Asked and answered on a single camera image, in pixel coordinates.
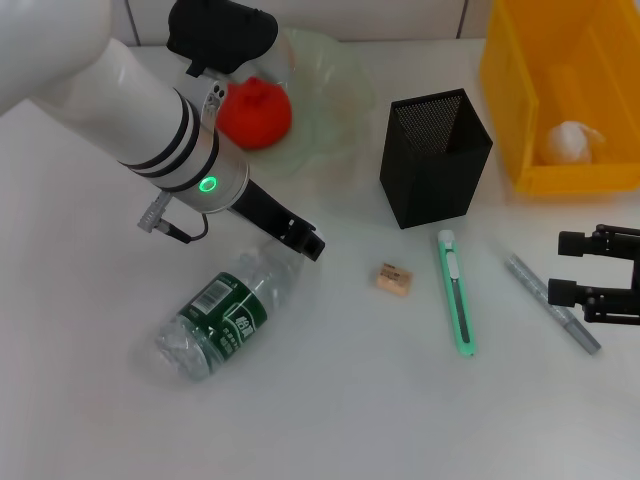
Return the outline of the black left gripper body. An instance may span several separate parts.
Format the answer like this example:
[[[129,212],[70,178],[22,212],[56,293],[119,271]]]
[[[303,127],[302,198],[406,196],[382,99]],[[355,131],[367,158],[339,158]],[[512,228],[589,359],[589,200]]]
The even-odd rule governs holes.
[[[253,180],[231,210],[282,243],[312,242],[314,227],[271,197]]]

